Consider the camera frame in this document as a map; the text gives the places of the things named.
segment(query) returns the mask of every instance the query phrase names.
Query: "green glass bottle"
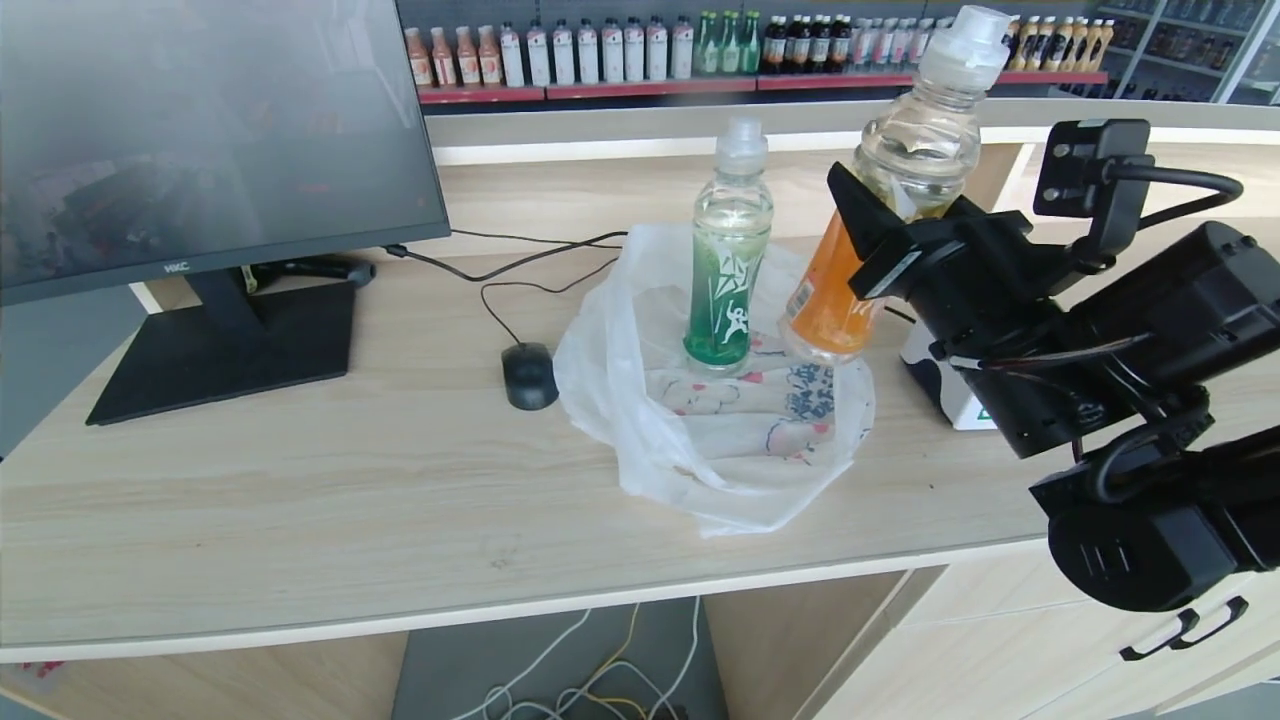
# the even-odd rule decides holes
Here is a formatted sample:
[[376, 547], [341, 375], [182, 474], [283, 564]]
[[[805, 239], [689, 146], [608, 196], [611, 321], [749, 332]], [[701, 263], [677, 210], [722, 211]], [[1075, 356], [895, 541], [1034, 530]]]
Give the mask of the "green glass bottle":
[[749, 10], [746, 13], [746, 27], [742, 28], [742, 38], [739, 40], [742, 47], [742, 61], [739, 70], [742, 74], [754, 76], [760, 69], [760, 13]]
[[742, 61], [742, 46], [737, 42], [737, 10], [724, 10], [722, 33], [719, 74], [737, 74], [737, 64]]
[[716, 40], [716, 13], [704, 10], [698, 31], [694, 67], [700, 76], [713, 76], [719, 69], [719, 42]]

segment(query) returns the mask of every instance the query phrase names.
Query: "monitor base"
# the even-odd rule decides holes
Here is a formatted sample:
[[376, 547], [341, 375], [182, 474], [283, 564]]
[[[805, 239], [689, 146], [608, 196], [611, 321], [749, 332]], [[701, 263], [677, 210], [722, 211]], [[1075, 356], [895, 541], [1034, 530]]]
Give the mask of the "monitor base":
[[209, 307], [170, 310], [142, 323], [86, 424], [108, 425], [347, 374], [353, 283], [246, 297], [228, 291], [227, 278], [218, 277], [218, 292], [209, 293], [196, 282], [209, 278], [188, 275]]

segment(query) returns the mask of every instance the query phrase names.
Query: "white bottle cap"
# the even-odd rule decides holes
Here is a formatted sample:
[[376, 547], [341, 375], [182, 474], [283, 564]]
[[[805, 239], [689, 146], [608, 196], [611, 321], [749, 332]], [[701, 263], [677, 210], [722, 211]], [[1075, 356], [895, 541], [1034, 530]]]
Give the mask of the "white bottle cap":
[[1011, 18], [980, 5], [960, 8], [955, 24], [933, 33], [920, 59], [920, 77], [948, 87], [983, 91], [1009, 61], [1001, 41]]
[[728, 132], [716, 138], [716, 169], [750, 176], [764, 169], [769, 141], [758, 118], [730, 118]]

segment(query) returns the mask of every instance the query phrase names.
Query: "white plastic bag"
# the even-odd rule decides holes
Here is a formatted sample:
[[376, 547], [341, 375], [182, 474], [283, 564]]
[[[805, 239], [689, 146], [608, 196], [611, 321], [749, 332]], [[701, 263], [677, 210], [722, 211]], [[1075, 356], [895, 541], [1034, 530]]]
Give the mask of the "white plastic bag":
[[704, 536], [767, 533], [852, 464], [876, 413], [870, 370], [786, 356], [778, 318], [805, 261], [769, 246], [751, 355], [712, 379], [686, 361], [692, 228], [636, 225], [556, 350], [573, 424], [612, 445], [622, 489], [692, 512]]

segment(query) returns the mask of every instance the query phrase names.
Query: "computer mouse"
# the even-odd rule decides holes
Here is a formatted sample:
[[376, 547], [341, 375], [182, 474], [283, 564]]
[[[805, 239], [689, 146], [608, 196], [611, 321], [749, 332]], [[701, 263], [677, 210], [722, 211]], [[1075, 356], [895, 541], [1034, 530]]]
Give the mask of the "computer mouse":
[[559, 397], [552, 351], [540, 342], [520, 342], [503, 350], [502, 379], [507, 401], [521, 410], [541, 410]]

